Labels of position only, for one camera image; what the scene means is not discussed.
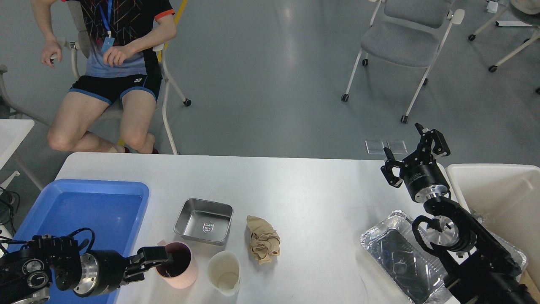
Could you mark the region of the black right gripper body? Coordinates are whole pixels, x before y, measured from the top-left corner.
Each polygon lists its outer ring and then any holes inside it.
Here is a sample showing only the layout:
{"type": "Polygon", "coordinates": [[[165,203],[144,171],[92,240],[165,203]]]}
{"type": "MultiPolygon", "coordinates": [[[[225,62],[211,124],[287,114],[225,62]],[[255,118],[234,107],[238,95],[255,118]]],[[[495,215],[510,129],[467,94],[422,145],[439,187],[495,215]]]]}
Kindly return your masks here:
{"type": "Polygon", "coordinates": [[[430,198],[445,196],[450,190],[450,185],[435,163],[408,165],[400,170],[411,199],[423,204],[430,198]]]}

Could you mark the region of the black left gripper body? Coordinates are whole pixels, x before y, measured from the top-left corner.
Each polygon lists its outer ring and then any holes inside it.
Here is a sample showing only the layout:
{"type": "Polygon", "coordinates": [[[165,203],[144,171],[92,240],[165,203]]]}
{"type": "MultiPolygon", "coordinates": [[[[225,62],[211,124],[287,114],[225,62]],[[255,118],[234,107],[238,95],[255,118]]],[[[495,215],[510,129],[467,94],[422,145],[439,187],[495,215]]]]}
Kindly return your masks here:
{"type": "Polygon", "coordinates": [[[73,289],[86,298],[114,292],[120,287],[129,260],[114,250],[91,250],[81,257],[81,279],[73,289]]]}

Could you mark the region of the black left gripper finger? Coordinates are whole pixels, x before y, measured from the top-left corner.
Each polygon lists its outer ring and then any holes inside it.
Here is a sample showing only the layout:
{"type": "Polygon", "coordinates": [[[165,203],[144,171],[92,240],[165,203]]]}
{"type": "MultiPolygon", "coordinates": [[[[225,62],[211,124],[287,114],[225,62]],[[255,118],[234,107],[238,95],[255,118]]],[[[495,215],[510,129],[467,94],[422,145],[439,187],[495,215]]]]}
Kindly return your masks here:
{"type": "Polygon", "coordinates": [[[155,267],[173,263],[173,256],[165,246],[142,247],[137,254],[129,257],[129,262],[138,267],[155,267]]]}
{"type": "Polygon", "coordinates": [[[133,282],[143,281],[145,279],[144,273],[152,268],[172,264],[173,261],[151,261],[151,262],[137,262],[130,264],[124,271],[123,284],[129,284],[133,282]]]}

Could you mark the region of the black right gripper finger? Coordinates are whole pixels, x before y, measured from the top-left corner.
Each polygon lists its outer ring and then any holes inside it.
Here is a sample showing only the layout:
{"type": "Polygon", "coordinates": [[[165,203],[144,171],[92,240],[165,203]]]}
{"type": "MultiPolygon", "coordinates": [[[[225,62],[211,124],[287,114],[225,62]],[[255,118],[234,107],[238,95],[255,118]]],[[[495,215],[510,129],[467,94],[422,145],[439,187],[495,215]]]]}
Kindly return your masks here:
{"type": "Polygon", "coordinates": [[[384,147],[384,154],[386,156],[386,161],[384,162],[384,165],[381,167],[381,172],[384,175],[384,178],[388,182],[389,185],[391,185],[394,188],[399,188],[401,184],[403,183],[403,178],[398,177],[393,173],[394,168],[407,168],[408,164],[404,161],[397,161],[394,157],[393,152],[390,148],[384,147]]]}
{"type": "Polygon", "coordinates": [[[415,123],[420,134],[420,142],[415,150],[415,160],[420,164],[435,163],[440,157],[451,154],[444,135],[436,129],[428,129],[420,123],[415,123]]]}

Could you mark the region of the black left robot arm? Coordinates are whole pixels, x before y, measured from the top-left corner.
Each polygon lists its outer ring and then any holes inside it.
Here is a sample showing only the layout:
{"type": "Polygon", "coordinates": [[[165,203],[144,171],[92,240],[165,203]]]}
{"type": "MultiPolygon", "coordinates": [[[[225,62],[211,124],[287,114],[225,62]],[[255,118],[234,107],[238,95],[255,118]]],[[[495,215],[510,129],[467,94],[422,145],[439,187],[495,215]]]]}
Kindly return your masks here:
{"type": "Polygon", "coordinates": [[[139,282],[151,268],[173,262],[164,246],[142,247],[123,257],[114,250],[93,250],[96,235],[79,243],[80,228],[66,236],[35,235],[29,241],[1,237],[2,304],[44,304],[55,284],[80,298],[100,296],[139,282]]]}

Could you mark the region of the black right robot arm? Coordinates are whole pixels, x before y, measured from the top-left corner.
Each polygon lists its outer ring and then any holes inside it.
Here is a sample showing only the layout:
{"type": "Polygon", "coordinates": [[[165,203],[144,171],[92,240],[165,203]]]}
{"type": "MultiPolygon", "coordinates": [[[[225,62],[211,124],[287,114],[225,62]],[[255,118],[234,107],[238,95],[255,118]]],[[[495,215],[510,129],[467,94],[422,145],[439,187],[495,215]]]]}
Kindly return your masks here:
{"type": "Polygon", "coordinates": [[[521,268],[501,243],[459,203],[437,165],[451,154],[442,133],[415,123],[420,141],[402,161],[385,147],[381,167],[387,183],[405,185],[411,199],[432,218],[417,216],[413,234],[420,247],[440,260],[444,286],[461,304],[534,304],[528,287],[517,281],[521,268]]]}

